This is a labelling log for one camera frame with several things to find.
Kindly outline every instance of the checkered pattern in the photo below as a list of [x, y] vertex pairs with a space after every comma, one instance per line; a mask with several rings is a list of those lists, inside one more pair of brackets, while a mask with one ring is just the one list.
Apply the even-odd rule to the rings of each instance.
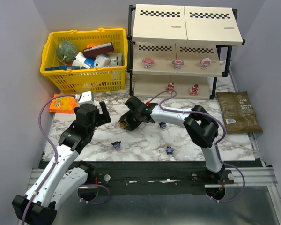
[[189, 15], [191, 18], [230, 19], [229, 13], [189, 13]]
[[139, 50], [143, 50], [143, 51], [172, 51], [172, 46], [145, 46], [145, 45], [139, 45]]
[[180, 17], [180, 12], [163, 12], [163, 11], [140, 11], [140, 15], [161, 16], [161, 17]]
[[180, 51], [185, 53], [214, 53], [213, 48], [180, 47]]

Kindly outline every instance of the shelf board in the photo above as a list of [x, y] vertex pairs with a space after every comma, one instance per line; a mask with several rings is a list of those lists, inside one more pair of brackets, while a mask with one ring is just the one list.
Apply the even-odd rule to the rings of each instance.
[[[147, 57], [154, 60], [151, 69], [144, 68], [142, 60]], [[177, 75], [177, 70], [172, 65], [175, 58], [175, 44], [136, 42], [132, 72], [134, 74]]]
[[[205, 77], [188, 76], [162, 76], [162, 75], [135, 75], [134, 95], [137, 97], [154, 97], [166, 90], [169, 83], [175, 84], [176, 98], [182, 99], [209, 99], [209, 87]], [[191, 96], [190, 89], [193, 85], [199, 86], [198, 96]], [[171, 93], [163, 93], [159, 97], [169, 98]]]
[[136, 4], [133, 41], [237, 46], [243, 43], [230, 7]]
[[136, 4], [133, 41], [186, 43], [184, 6]]
[[[184, 65], [178, 70], [178, 76], [220, 77], [222, 69], [215, 45], [176, 45], [177, 59], [182, 59]], [[203, 70], [200, 60], [210, 58], [211, 65]]]
[[[171, 81], [175, 84], [176, 98], [209, 99], [209, 87], [205, 77], [172, 76]], [[199, 93], [198, 96], [191, 96], [190, 89], [195, 84], [199, 87]]]
[[230, 7], [184, 6], [187, 43], [241, 45], [243, 39]]
[[[134, 95], [137, 97], [154, 97], [158, 93], [167, 89], [171, 83], [171, 76], [162, 75], [135, 75]], [[171, 93], [163, 93], [160, 98], [169, 98]]]

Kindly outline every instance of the small figurine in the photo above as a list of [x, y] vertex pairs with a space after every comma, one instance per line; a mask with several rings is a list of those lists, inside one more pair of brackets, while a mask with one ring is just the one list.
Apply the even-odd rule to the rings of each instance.
[[200, 61], [201, 64], [201, 69], [207, 69], [207, 67], [211, 64], [211, 59], [210, 58], [204, 58]]
[[195, 84], [192, 88], [191, 88], [191, 92], [189, 93], [192, 96], [198, 96], [199, 93], [199, 87], [197, 84]]
[[174, 83], [169, 83], [167, 90], [174, 90]]
[[165, 129], [167, 127], [166, 123], [159, 123], [160, 129]]
[[125, 129], [128, 126], [128, 124], [126, 123], [126, 120], [119, 121], [118, 124], [119, 124], [120, 128], [122, 128], [122, 129]]
[[151, 69], [152, 64], [154, 64], [154, 60], [151, 59], [151, 58], [144, 58], [144, 59], [142, 60], [142, 62], [145, 64], [145, 65], [144, 65], [144, 68], [145, 68], [145, 69]]
[[171, 146], [167, 146], [167, 149], [165, 151], [167, 152], [167, 155], [173, 155], [173, 151], [175, 151], [175, 149], [173, 149]]
[[114, 142], [114, 143], [111, 143], [112, 145], [113, 145], [113, 147], [115, 148], [115, 149], [120, 149], [121, 148], [121, 141], [119, 141], [119, 142]]
[[181, 59], [175, 59], [172, 61], [172, 64], [174, 64], [174, 69], [179, 70], [181, 66], [184, 65], [184, 62]]

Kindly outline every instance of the pink figurine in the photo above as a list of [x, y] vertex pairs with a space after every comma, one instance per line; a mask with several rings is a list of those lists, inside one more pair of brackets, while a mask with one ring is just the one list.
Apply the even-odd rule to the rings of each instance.
[[145, 63], [144, 68], [145, 69], [151, 69], [152, 64], [154, 64], [154, 60], [151, 58], [144, 58], [142, 60], [143, 63]]
[[167, 90], [174, 90], [174, 83], [169, 83]]
[[204, 58], [200, 61], [201, 64], [201, 69], [207, 69], [207, 67], [211, 64], [211, 59], [210, 58]]
[[191, 92], [189, 93], [192, 96], [198, 96], [199, 93], [199, 88], [198, 85], [195, 84], [192, 88], [191, 88]]
[[184, 62], [181, 59], [175, 59], [172, 61], [172, 64], [174, 64], [174, 69], [179, 70], [181, 66], [184, 65]]

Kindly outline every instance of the brown bag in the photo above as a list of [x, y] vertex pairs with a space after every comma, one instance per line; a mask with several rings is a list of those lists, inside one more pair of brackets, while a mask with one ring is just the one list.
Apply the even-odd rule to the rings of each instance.
[[256, 113], [250, 103], [248, 92], [218, 92], [222, 116], [227, 133], [263, 133], [257, 123]]

